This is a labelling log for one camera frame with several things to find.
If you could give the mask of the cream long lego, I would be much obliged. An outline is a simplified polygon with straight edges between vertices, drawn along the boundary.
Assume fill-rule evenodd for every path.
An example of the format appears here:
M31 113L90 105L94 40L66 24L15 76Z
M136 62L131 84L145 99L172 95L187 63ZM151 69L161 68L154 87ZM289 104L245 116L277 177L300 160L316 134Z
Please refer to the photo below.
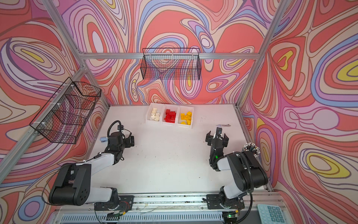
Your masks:
M157 111L158 111L157 108L153 108L153 109L152 109L152 112L151 112L151 115L156 115L156 114L157 114Z

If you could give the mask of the red arch lego piece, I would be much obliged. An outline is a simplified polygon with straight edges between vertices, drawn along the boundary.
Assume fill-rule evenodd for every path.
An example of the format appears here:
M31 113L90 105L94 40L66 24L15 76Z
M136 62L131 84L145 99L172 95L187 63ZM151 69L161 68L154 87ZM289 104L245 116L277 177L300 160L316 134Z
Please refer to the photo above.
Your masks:
M166 109L164 121L166 123L175 123L175 120L176 120L176 112L170 109Z

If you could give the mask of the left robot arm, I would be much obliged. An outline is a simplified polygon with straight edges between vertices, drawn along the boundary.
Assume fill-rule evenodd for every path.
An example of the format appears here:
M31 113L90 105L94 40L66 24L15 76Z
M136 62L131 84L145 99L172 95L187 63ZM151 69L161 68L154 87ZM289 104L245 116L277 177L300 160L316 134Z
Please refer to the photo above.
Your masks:
M114 121L107 130L107 146L103 152L91 159L77 163L66 163L61 166L48 196L48 203L56 206L94 204L95 211L118 211L123 202L116 188L92 187L94 174L123 161L126 148L135 145L131 132L126 136L126 129L121 121Z

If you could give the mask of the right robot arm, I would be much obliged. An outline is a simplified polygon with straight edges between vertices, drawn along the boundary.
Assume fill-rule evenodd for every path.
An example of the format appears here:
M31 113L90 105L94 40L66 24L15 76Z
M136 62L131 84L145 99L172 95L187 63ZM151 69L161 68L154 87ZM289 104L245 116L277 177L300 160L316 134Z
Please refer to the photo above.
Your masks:
M250 195L256 188L268 184L268 177L258 161L259 147L254 143L246 143L239 152L224 155L229 138L218 127L212 135L207 133L205 142L210 146L209 165L217 171L230 171L233 177L231 183L220 188L217 194L208 194L203 199L210 210L245 208L243 197Z

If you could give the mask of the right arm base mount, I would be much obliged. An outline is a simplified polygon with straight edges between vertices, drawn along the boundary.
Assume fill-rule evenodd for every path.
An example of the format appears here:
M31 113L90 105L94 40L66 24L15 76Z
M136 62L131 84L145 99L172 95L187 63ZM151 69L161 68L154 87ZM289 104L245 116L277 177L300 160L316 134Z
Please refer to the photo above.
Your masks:
M223 193L207 194L202 200L209 210L224 210L222 218L225 224L235 224L239 221L240 211L245 208L242 199L227 199Z

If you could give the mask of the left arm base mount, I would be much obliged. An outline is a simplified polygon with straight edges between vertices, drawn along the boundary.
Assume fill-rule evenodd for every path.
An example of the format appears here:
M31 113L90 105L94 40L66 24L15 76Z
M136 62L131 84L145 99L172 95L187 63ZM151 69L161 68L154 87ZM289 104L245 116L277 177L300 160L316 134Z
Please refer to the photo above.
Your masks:
M134 196L114 196L108 202L94 203L94 213L97 221L105 224L106 221L119 220L120 217L132 210Z

